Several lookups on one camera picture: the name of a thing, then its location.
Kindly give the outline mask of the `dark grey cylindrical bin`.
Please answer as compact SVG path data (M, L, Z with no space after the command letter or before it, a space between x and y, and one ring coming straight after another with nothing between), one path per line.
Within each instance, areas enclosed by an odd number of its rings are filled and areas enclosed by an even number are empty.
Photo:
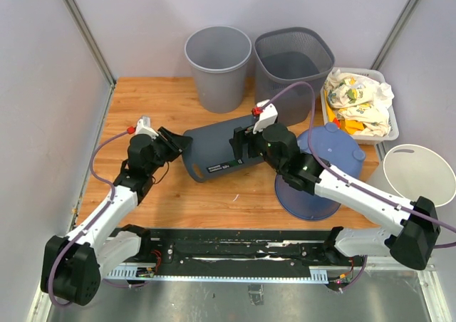
M242 159L235 159L229 143L235 128L247 128L253 124L254 118L245 115L185 131L184 136L192 138L191 145L182 153L190 177L203 183L263 163L261 157L249 158L246 147Z

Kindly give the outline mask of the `light grey round bin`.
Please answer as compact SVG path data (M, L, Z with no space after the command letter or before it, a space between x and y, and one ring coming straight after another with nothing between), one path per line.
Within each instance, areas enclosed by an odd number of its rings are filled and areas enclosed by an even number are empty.
M184 52L203 108L212 113L237 109L252 54L248 35L231 26L210 26L194 32Z

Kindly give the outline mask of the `grey mesh square bin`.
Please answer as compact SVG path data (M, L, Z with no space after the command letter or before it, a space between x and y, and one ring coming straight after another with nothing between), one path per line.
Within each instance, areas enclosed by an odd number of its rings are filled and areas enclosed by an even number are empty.
M304 27L283 28L262 34L254 43L256 57L256 103L273 98L293 83L304 81L273 104L278 121L286 126L307 119L328 74L333 70L335 57L326 42L313 30Z

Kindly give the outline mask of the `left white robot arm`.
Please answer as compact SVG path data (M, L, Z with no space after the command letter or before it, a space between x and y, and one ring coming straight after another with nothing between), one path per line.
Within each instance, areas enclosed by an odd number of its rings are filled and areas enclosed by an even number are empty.
M88 304L118 265L129 258L143 262L152 255L148 229L129 224L116 236L111 234L159 182L155 172L187 150L192 138L165 128L130 127L124 135L131 138L119 175L112 182L97 178L110 188L105 199L78 227L64 237L52 236L45 245L41 290L55 306Z

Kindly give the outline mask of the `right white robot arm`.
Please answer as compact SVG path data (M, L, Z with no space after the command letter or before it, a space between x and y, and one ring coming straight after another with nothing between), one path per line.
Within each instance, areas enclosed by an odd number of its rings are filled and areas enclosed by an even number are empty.
M253 125L235 128L229 143L235 158L260 156L291 188L350 207L377 224L375 229L333 228L322 248L329 264L352 256L391 255L414 270L428 265L440 234L430 199L412 201L347 175L317 155L300 151L296 136L281 123L263 130Z

